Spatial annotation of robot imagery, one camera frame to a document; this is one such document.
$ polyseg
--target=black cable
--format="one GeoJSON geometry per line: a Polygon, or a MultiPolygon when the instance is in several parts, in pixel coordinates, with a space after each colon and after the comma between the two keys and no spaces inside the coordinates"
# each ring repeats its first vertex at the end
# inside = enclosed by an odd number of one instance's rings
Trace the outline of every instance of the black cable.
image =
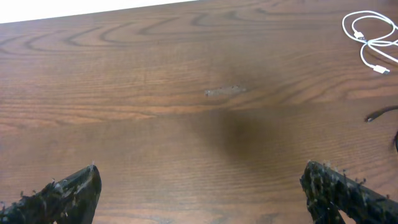
{"type": "MultiPolygon", "coordinates": [[[[381,110],[375,111],[375,112],[369,114],[369,115],[366,117],[365,122],[367,122],[367,123],[372,122],[372,121],[374,121],[376,118],[378,118],[378,117],[380,117],[381,115],[383,115],[384,113],[387,113],[388,111],[393,111],[393,110],[398,110],[398,106],[388,106],[388,107],[383,108],[383,109],[381,109],[381,110]]],[[[396,135],[395,135],[395,137],[394,137],[394,142],[395,142],[395,144],[396,144],[396,149],[397,149],[397,152],[398,152],[398,131],[397,131],[397,133],[396,133],[396,135]]]]}

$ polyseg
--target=wood grain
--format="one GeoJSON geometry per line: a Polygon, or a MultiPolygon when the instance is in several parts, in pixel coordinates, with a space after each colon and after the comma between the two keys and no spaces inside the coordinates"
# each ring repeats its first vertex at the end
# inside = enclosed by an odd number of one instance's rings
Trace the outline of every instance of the wood grain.
{"type": "Polygon", "coordinates": [[[341,30],[361,9],[398,21],[396,1],[209,0],[0,24],[0,199],[95,161],[95,223],[311,223],[313,159],[397,200],[396,117],[364,117],[398,104],[398,67],[361,62],[341,30]]]}

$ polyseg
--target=white cable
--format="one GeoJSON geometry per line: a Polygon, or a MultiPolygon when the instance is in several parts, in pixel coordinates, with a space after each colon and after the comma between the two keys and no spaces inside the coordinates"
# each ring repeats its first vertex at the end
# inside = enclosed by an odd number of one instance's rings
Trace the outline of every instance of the white cable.
{"type": "Polygon", "coordinates": [[[398,30],[398,27],[397,27],[397,26],[394,24],[394,22],[393,22],[392,20],[390,20],[388,17],[386,17],[386,16],[384,16],[384,15],[382,15],[382,14],[380,14],[380,13],[374,12],[374,11],[358,11],[358,12],[352,12],[352,13],[346,15],[346,16],[343,18],[343,21],[341,22],[341,25],[343,26],[343,30],[344,30],[345,34],[346,34],[349,38],[351,38],[351,39],[353,39],[353,40],[355,40],[355,41],[358,41],[358,42],[360,42],[360,43],[363,44],[362,47],[361,47],[361,51],[360,51],[359,54],[360,54],[361,59],[362,59],[362,61],[363,61],[363,63],[364,63],[365,65],[367,65],[367,66],[373,68],[373,70],[375,70],[375,71],[377,71],[377,72],[379,72],[379,73],[388,74],[388,73],[390,72],[390,70],[384,68],[383,66],[380,66],[380,65],[372,65],[372,64],[368,63],[368,62],[365,60],[365,58],[364,58],[364,56],[363,56],[363,50],[365,49],[366,46],[368,46],[370,49],[374,50],[375,52],[377,52],[377,53],[379,53],[379,54],[385,56],[386,58],[392,60],[393,62],[398,63],[398,59],[396,59],[396,58],[394,58],[394,57],[392,57],[392,56],[390,56],[390,55],[384,53],[383,51],[381,51],[381,50],[379,50],[379,49],[377,49],[377,48],[375,48],[375,47],[388,47],[388,46],[392,46],[392,45],[398,46],[398,40],[396,40],[396,41],[383,40],[383,39],[385,39],[385,38],[391,36],[396,30],[398,30]],[[347,29],[346,29],[346,27],[345,27],[345,20],[346,20],[347,17],[349,17],[349,16],[353,16],[353,15],[356,15],[356,14],[363,14],[363,13],[372,14],[372,15],[362,16],[362,17],[359,17],[359,18],[355,19],[355,20],[353,21],[353,23],[351,24],[351,29],[354,31],[354,35],[349,34],[348,31],[347,31],[347,29]],[[357,30],[355,29],[355,23],[358,22],[358,21],[360,21],[361,19],[369,19],[369,18],[372,18],[372,19],[380,19],[380,20],[382,20],[382,21],[384,21],[384,22],[390,24],[390,26],[392,27],[391,32],[388,33],[387,35],[384,35],[384,36],[382,36],[382,37],[378,37],[378,38],[376,38],[376,39],[366,40],[365,37],[364,37],[364,35],[362,34],[362,32],[359,32],[359,31],[357,31],[357,30]]]}

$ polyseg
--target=table surface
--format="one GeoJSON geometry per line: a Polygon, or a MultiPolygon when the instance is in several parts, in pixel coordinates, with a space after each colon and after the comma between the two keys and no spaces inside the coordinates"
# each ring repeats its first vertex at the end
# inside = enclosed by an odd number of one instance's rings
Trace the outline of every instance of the table surface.
{"type": "Polygon", "coordinates": [[[397,200],[397,116],[364,118],[398,105],[398,67],[341,29],[364,9],[398,21],[395,0],[208,0],[0,25],[0,199],[94,161],[95,223],[311,223],[311,159],[397,200]]]}

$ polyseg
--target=white wall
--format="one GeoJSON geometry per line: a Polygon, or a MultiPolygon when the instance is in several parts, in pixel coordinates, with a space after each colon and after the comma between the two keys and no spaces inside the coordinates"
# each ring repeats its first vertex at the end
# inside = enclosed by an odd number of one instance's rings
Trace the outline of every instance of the white wall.
{"type": "Polygon", "coordinates": [[[194,0],[2,0],[0,23],[72,16],[194,0]]]}

